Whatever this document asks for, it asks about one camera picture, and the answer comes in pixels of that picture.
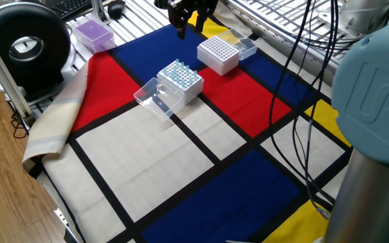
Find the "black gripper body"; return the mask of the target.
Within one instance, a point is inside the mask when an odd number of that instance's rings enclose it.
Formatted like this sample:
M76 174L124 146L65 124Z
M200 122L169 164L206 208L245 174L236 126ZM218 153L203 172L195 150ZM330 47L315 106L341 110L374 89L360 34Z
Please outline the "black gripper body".
M181 0L178 6L184 9L215 9L215 0Z

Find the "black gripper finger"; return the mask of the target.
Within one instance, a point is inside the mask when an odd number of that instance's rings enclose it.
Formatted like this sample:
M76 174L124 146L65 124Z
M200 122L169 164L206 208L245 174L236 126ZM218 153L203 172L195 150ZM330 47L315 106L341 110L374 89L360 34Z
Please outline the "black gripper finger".
M213 13L215 12L215 9L196 9L196 11L197 11L198 16L197 16L194 31L195 32L202 32L204 23L206 22L207 18L210 15L213 15Z
M167 4L170 23L176 28L178 38L184 39L188 21L187 1L169 0Z

